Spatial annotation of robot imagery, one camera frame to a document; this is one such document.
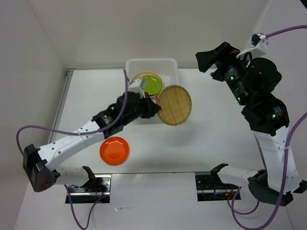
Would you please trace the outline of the pink plastic cup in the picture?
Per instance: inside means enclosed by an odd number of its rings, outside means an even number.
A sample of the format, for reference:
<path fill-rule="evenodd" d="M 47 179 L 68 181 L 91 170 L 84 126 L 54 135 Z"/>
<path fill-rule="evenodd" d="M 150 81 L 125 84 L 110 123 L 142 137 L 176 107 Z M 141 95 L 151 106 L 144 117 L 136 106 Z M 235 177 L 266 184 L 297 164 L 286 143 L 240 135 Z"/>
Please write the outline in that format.
<path fill-rule="evenodd" d="M 160 94 L 161 94 L 161 93 L 157 93 L 157 94 L 155 95 L 155 101 L 156 101 L 156 102 L 158 101 L 158 98 L 160 97 Z"/>

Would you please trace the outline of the round bamboo woven plate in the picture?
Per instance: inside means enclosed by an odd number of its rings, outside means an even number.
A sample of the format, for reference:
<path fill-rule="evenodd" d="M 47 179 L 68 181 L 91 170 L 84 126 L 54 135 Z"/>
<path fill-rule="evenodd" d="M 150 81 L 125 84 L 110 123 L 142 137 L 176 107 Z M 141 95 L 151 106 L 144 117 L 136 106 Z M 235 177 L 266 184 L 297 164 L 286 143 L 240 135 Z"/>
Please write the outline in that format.
<path fill-rule="evenodd" d="M 189 92 L 179 85 L 170 85 L 162 90 L 156 98 L 156 103 L 161 107 L 158 117 L 169 126 L 184 123 L 192 110 Z"/>

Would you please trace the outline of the lime green plate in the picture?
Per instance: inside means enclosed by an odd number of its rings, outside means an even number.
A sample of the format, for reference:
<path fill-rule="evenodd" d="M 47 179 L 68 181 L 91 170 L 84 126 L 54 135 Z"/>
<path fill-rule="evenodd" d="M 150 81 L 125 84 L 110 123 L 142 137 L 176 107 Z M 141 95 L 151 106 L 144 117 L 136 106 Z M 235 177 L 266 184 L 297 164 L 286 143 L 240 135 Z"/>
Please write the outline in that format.
<path fill-rule="evenodd" d="M 144 91 L 148 93 L 149 96 L 154 96 L 162 90 L 163 82 L 160 77 L 153 74 L 147 74 L 142 76 L 142 78 L 145 79 Z"/>

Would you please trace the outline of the beige bear print plate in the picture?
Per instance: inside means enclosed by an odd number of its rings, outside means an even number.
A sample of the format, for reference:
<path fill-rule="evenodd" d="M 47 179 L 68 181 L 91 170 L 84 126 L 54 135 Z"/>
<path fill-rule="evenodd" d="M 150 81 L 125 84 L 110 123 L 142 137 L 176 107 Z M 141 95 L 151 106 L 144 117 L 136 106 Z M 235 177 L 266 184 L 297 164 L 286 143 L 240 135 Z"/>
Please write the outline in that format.
<path fill-rule="evenodd" d="M 136 74 L 133 78 L 132 78 L 132 80 L 135 80 L 135 79 L 137 79 L 137 78 L 142 78 L 142 76 L 144 76 L 144 75 L 147 75 L 147 74 L 153 74 L 153 75 L 156 75 L 156 76 L 158 76 L 158 77 L 160 77 L 158 74 L 156 74 L 156 73 L 154 73 L 154 72 L 150 72 L 150 71 L 144 71 L 144 72 L 140 72 L 140 73 L 138 73 L 138 74 Z"/>

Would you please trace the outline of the orange plastic plate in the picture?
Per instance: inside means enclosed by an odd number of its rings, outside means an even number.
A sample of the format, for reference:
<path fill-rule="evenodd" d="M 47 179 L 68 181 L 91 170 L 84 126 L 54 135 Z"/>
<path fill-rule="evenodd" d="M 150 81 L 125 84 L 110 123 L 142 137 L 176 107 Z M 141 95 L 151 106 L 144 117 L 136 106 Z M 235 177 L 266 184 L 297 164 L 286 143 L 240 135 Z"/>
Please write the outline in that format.
<path fill-rule="evenodd" d="M 117 136 L 106 139 L 99 149 L 101 160 L 111 166 L 117 166 L 124 163 L 129 153 L 130 148 L 127 141 Z"/>

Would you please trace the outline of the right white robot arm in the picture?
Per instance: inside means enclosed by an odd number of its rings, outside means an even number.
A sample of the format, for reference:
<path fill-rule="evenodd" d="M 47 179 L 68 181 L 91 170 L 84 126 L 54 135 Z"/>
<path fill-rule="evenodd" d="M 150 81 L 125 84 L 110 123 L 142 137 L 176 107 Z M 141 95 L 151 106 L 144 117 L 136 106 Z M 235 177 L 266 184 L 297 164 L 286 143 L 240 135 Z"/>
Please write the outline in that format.
<path fill-rule="evenodd" d="M 262 203 L 288 205 L 294 193 L 306 191 L 307 183 L 300 178 L 287 143 L 290 120 L 286 105 L 272 93 L 282 78 L 276 65 L 269 59 L 253 57 L 251 52 L 242 54 L 227 42 L 196 53 L 196 59 L 200 72 L 217 67 L 211 77 L 225 82 L 243 107 L 242 115 L 259 144 L 265 166 L 239 175 L 239 169 L 220 164 L 211 171 L 211 185 L 247 185 Z"/>

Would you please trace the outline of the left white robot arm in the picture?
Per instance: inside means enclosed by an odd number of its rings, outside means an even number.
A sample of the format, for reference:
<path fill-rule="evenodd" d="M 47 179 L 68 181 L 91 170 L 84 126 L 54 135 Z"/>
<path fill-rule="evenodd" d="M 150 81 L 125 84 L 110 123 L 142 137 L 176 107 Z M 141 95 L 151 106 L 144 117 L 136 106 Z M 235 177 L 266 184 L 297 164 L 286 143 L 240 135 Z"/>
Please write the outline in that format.
<path fill-rule="evenodd" d="M 138 117 L 151 118 L 161 107 L 149 95 L 128 92 L 117 98 L 106 110 L 73 133 L 50 144 L 24 148 L 23 169 L 35 192 L 43 192 L 56 183 L 71 184 L 88 192 L 97 185 L 97 178 L 88 166 L 65 170 L 60 165 L 83 149 L 102 142 L 123 130 L 124 126 Z"/>

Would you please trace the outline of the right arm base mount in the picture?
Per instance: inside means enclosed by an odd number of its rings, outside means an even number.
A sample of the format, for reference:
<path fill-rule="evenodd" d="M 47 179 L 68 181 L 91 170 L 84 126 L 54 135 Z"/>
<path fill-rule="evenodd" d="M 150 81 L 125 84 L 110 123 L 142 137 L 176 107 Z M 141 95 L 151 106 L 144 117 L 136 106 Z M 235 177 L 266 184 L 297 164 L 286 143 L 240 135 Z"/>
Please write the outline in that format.
<path fill-rule="evenodd" d="M 195 174 L 198 202 L 224 201 L 234 194 L 238 186 L 234 184 L 223 184 L 215 182 L 211 174 Z"/>

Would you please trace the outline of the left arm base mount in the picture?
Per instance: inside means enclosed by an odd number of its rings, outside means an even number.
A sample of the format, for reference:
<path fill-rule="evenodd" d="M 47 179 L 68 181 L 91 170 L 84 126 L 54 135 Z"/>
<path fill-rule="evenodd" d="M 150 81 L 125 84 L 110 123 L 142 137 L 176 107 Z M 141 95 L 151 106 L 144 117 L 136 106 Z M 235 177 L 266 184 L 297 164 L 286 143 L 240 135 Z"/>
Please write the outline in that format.
<path fill-rule="evenodd" d="M 110 202 L 111 174 L 96 174 L 96 182 L 83 187 L 68 185 L 73 204 L 93 204 Z"/>

